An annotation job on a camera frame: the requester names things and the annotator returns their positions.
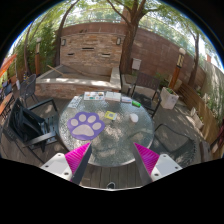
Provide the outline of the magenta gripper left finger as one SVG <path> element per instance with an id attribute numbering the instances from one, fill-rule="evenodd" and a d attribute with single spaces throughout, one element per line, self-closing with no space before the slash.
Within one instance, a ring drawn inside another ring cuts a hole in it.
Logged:
<path id="1" fill-rule="evenodd" d="M 65 154 L 66 161 L 72 171 L 71 181 L 80 184 L 92 153 L 91 143 L 86 143 Z"/>

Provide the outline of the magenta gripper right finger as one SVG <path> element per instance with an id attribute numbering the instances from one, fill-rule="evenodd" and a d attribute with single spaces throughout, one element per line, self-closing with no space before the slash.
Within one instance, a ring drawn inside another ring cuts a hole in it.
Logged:
<path id="1" fill-rule="evenodd" d="M 132 151 L 142 184 L 147 185 L 151 183 L 151 173 L 159 159 L 159 155 L 138 143 L 133 143 Z"/>

